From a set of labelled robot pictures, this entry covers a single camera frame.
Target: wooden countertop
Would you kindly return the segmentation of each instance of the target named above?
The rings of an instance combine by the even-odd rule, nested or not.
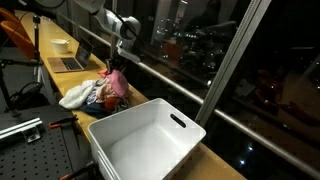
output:
[[[21,17],[24,14],[22,11],[16,11],[16,15]],[[34,23],[32,21],[33,13],[28,13],[22,19],[21,23],[26,29],[29,37],[34,41]],[[41,58],[46,67],[49,67],[48,57],[61,57],[61,56],[74,56],[78,47],[78,42],[61,29],[54,22],[41,18],[39,24],[39,51]],[[68,54],[56,54],[50,43],[51,39],[70,39]],[[88,70],[82,72],[72,73],[59,73],[55,74],[50,68],[48,72],[53,79],[54,83],[58,87],[62,95],[77,85],[81,85],[84,80],[99,79],[97,72],[105,69],[105,64],[100,61],[95,55],[90,58]],[[131,106],[147,102],[148,99],[137,91],[134,87],[130,86],[130,90],[133,92],[129,97],[129,103]],[[88,137],[88,125],[95,121],[94,117],[88,116],[81,111],[72,111],[79,118],[78,122],[85,135]],[[191,154],[191,157],[186,160],[186,163],[179,169],[174,175],[173,179],[245,179],[241,174],[234,170],[230,165],[223,161],[219,156],[213,153],[205,145],[200,143],[196,147],[195,151]]]

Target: robotic arm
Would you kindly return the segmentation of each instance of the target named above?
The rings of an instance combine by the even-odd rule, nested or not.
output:
[[[74,0],[74,2],[93,15],[106,32],[119,38],[116,47],[120,56],[136,63],[140,62],[140,58],[131,53],[141,27],[137,19],[132,16],[121,18],[113,11],[105,9],[103,7],[105,0]]]

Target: white plastic bin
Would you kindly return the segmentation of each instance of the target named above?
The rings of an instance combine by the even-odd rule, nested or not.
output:
[[[163,99],[103,118],[88,129],[103,177],[117,180],[168,178],[206,134]]]

